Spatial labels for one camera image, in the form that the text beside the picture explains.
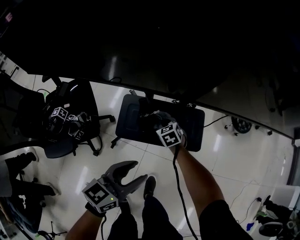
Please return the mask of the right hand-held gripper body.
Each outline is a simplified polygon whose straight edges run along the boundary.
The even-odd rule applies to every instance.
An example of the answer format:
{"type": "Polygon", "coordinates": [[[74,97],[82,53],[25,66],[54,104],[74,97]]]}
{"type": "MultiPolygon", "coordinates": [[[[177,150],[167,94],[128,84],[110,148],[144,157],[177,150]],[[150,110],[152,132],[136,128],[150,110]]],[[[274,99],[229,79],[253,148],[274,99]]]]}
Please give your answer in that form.
{"type": "Polygon", "coordinates": [[[186,133],[178,123],[170,123],[156,131],[161,143],[166,148],[182,143],[186,146],[186,133]]]}

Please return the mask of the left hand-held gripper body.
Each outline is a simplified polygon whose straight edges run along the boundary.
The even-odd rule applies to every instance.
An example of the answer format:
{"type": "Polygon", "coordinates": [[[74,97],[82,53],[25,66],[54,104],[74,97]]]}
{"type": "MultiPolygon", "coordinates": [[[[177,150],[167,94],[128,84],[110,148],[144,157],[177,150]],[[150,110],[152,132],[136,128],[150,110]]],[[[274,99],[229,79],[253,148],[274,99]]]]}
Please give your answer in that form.
{"type": "Polygon", "coordinates": [[[88,203],[96,210],[96,212],[104,213],[114,208],[121,206],[127,202],[127,199],[120,199],[119,192],[117,191],[118,180],[121,184],[124,174],[117,177],[117,179],[109,178],[103,174],[99,179],[93,179],[87,183],[87,186],[82,190],[88,203]]]}

